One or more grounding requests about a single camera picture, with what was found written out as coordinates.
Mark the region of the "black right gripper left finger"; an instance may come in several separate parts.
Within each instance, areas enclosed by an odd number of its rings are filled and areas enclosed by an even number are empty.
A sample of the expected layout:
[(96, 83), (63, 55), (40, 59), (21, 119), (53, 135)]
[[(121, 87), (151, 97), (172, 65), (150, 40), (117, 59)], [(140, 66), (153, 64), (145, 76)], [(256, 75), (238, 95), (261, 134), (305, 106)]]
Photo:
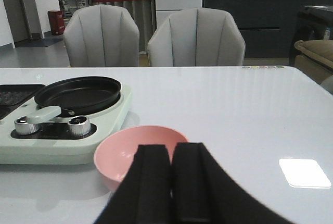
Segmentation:
[(139, 145), (95, 223), (170, 223), (171, 165), (165, 145)]

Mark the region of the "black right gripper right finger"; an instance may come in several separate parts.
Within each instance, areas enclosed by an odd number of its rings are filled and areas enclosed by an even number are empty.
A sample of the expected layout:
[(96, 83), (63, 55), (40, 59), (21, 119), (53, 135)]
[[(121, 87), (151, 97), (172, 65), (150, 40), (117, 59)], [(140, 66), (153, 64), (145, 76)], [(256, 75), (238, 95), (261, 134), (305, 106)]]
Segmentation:
[(174, 223), (289, 223), (236, 183), (203, 143), (178, 143), (172, 172)]

